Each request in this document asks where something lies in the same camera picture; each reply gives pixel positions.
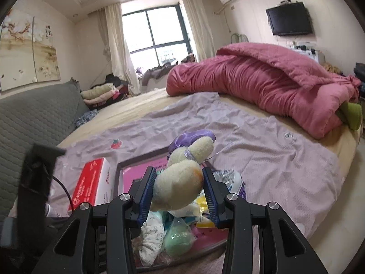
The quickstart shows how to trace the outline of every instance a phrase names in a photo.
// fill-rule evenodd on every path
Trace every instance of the wall-mounted tv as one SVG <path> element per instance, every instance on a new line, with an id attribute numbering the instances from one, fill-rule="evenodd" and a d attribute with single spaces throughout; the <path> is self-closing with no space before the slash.
<path id="1" fill-rule="evenodd" d="M 283 4 L 266 9 L 273 35 L 312 34 L 312 25 L 308 10 L 303 2 Z"/>

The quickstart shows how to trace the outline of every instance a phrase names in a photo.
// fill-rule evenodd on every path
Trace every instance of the purple bow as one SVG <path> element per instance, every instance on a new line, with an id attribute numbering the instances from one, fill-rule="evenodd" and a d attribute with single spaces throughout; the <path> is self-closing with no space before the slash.
<path id="1" fill-rule="evenodd" d="M 210 137 L 212 138 L 213 142 L 215 141 L 215 135 L 213 134 L 213 132 L 208 130 L 197 130 L 190 133 L 183 133 L 180 136 L 176 137 L 175 140 L 172 141 L 172 143 L 170 144 L 167 160 L 169 160 L 171 154 L 175 149 L 182 146 L 189 147 L 201 137 Z"/>

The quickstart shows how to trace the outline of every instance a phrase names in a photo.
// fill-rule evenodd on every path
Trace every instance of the floral wall art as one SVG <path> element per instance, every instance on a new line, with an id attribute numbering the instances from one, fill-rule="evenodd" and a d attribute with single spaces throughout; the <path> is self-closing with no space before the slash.
<path id="1" fill-rule="evenodd" d="M 0 28 L 0 87 L 61 79 L 49 24 L 12 9 Z"/>

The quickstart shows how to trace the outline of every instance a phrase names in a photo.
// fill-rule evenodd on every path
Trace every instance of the silver bolt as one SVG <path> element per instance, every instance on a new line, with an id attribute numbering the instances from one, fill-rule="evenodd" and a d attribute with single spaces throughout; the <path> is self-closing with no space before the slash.
<path id="1" fill-rule="evenodd" d="M 279 208 L 279 204 L 276 202 L 270 202 L 269 207 L 273 210 L 277 210 Z"/>
<path id="2" fill-rule="evenodd" d="M 122 201 L 128 201 L 131 198 L 130 194 L 121 194 L 119 197 Z"/>
<path id="3" fill-rule="evenodd" d="M 89 207 L 90 207 L 90 204 L 88 202 L 84 202 L 84 203 L 80 204 L 80 209 L 81 210 L 89 209 Z"/>
<path id="4" fill-rule="evenodd" d="M 238 199 L 238 196 L 236 194 L 228 194 L 227 199 L 230 201 L 236 201 Z"/>

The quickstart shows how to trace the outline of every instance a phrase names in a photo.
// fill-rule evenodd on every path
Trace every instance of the pink comforter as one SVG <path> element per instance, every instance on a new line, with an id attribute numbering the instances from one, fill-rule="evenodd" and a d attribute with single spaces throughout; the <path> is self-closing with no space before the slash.
<path id="1" fill-rule="evenodd" d="M 237 43 L 214 58 L 176 66 L 167 78 L 167 93 L 219 92 L 292 117 L 316 139 L 342 122 L 335 111 L 357 101 L 360 81 L 327 72 L 314 60 L 278 45 Z"/>

